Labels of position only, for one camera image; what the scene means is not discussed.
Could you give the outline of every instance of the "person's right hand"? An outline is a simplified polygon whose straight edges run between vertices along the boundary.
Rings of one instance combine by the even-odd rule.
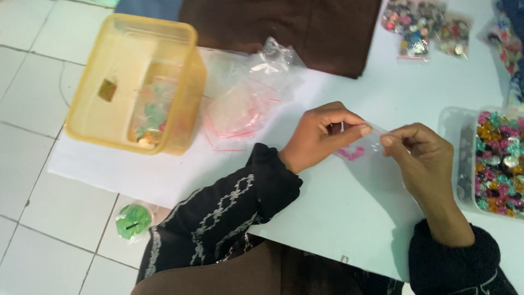
[[[380,138],[384,156],[393,157],[399,165],[406,189],[424,212],[433,239],[449,247],[471,246],[475,235],[453,198],[453,146],[421,123],[392,134]]]
[[[385,135],[380,139],[385,149],[384,156],[391,156],[398,163],[409,193],[417,201],[450,198],[454,202],[451,143],[421,123],[407,125],[391,133],[395,136]]]

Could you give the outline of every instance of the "blue fabric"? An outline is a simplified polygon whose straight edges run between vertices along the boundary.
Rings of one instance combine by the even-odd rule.
[[[178,20],[182,0],[120,0],[115,13],[125,13],[151,18]]]

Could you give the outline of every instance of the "plastic container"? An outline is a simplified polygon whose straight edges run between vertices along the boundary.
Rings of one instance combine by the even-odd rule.
[[[505,118],[510,119],[510,120],[511,120],[511,119],[514,119],[514,120],[515,120],[515,125],[516,125],[516,126],[518,126],[518,125],[517,125],[517,119],[518,119],[518,118],[524,118],[524,113],[517,112],[517,111],[515,111],[515,110],[504,110],[504,109],[502,109],[502,108],[497,108],[497,107],[485,107],[485,108],[483,108],[482,110],[480,110],[480,112],[479,112],[479,113],[477,114],[477,116],[475,117],[475,120],[473,121],[473,124],[472,124],[472,126],[471,126],[471,128],[470,128],[470,129],[472,130],[472,132],[469,133],[470,136],[472,136],[472,138],[471,138],[471,143],[472,143],[472,144],[471,144],[471,146],[469,146],[469,145],[464,145],[465,147],[467,146],[468,148],[470,148],[470,151],[471,151],[471,154],[468,153],[468,156],[470,156],[470,159],[471,159],[471,163],[470,163],[470,179],[469,179],[469,181],[470,181],[470,185],[468,186],[468,189],[467,189],[467,192],[470,194],[470,197],[465,196],[465,197],[460,198],[460,199],[461,199],[463,202],[466,202],[466,203],[473,203],[474,206],[475,206],[478,210],[480,210],[481,212],[483,212],[483,213],[487,213],[487,214],[490,214],[490,215],[498,215],[498,216],[503,216],[503,217],[508,217],[508,218],[513,217],[512,219],[517,219],[517,220],[520,219],[520,221],[524,221],[524,211],[522,211],[522,210],[518,210],[518,207],[517,207],[517,209],[513,209],[513,213],[512,213],[513,216],[509,216],[507,213],[501,213],[501,212],[497,212],[497,213],[496,213],[496,212],[491,212],[491,211],[489,210],[488,207],[486,207],[486,208],[481,208],[481,207],[479,206],[478,201],[480,200],[480,198],[477,196],[477,195],[479,195],[479,194],[478,194],[479,191],[477,190],[477,188],[479,187],[479,184],[476,184],[476,175],[477,175],[476,168],[477,168],[477,165],[478,165],[478,164],[482,164],[482,163],[481,163],[481,160],[484,158],[484,156],[483,156],[483,155],[482,155],[482,156],[478,156],[478,155],[476,154],[476,152],[477,152],[477,150],[478,150],[478,149],[477,149],[477,128],[480,126],[480,124],[479,124],[479,122],[478,122],[478,118],[479,118],[479,116],[480,116],[483,112],[489,112],[489,113],[498,112],[498,114],[499,114],[500,117],[504,116]],[[519,133],[517,134],[516,138],[519,138],[519,139],[521,138],[520,134],[522,134],[522,129],[524,129],[524,126],[516,127],[516,128],[515,128],[515,130],[520,130]],[[501,159],[499,160],[499,163],[500,163],[500,164],[496,164],[496,163],[491,162],[492,159],[493,159],[493,157],[489,157],[489,156],[488,156],[488,157],[485,157],[486,162],[487,162],[485,166],[492,166],[492,164],[493,164],[494,166],[499,167],[500,165],[504,165],[504,164],[506,163],[506,157],[508,157],[508,156],[510,156],[510,155],[511,155],[511,154],[508,154],[508,155],[506,155],[506,156],[504,156],[504,157],[500,157],[500,158],[501,158]],[[524,160],[524,159],[517,157],[517,166],[516,166],[516,167],[518,167],[518,166],[524,166],[524,161],[523,161],[523,160]],[[481,171],[481,174],[486,175],[486,171],[487,171],[487,170],[489,170],[489,169],[484,169],[484,170],[482,170],[482,171]],[[510,177],[510,179],[515,178],[515,177],[517,176],[517,174],[521,174],[521,173],[516,173],[516,172],[514,172],[514,171],[515,171],[515,170],[513,170],[513,168],[508,168],[508,174],[510,173],[511,175],[513,175],[513,177]],[[485,185],[486,188],[489,189],[489,185],[488,185],[489,183],[491,183],[491,182],[496,182],[497,184],[499,183],[497,179],[498,179],[498,178],[495,178],[493,181],[490,181],[489,179],[486,178],[485,180],[483,180],[483,181],[481,182],[481,184],[482,184],[482,185]],[[489,190],[490,190],[490,191],[497,191],[497,194],[499,194],[499,192],[500,192],[500,189],[499,189],[499,188],[489,189]],[[499,195],[499,196],[497,196],[497,197],[495,197],[495,198],[491,198],[491,199],[493,199],[493,200],[502,200],[502,199],[505,199],[505,201],[504,201],[505,204],[507,204],[507,202],[512,202],[513,204],[516,204],[515,202],[520,202],[520,203],[522,203],[522,202],[524,202],[524,201],[522,201],[524,198],[522,197],[522,194],[519,193],[519,191],[520,191],[520,190],[516,190],[516,191],[513,191],[512,193],[508,193],[508,194],[507,194],[508,197],[505,197],[505,198],[503,198],[502,195]],[[511,195],[513,195],[513,196],[517,196],[517,195],[518,195],[518,196],[519,196],[519,199],[514,199],[514,198],[511,197]]]
[[[141,154],[183,154],[205,87],[206,68],[197,52],[197,32],[184,23],[112,14],[91,50],[71,108],[66,133],[76,140]],[[176,89],[158,142],[144,146],[135,133],[141,92],[157,78]]]

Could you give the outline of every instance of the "embroidered black sleeve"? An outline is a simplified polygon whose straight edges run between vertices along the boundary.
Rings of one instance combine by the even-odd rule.
[[[196,190],[150,228],[137,282],[159,271],[222,259],[251,224],[269,221],[293,202],[301,185],[276,149],[255,144],[244,168]]]
[[[485,230],[471,227],[475,244],[450,248],[433,240],[425,219],[415,226],[409,247],[409,276],[415,294],[517,294],[499,267],[497,242]]]

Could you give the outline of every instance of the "colorful beads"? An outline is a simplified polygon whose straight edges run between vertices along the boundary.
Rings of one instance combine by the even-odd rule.
[[[510,217],[524,213],[524,118],[484,111],[477,122],[476,205]]]

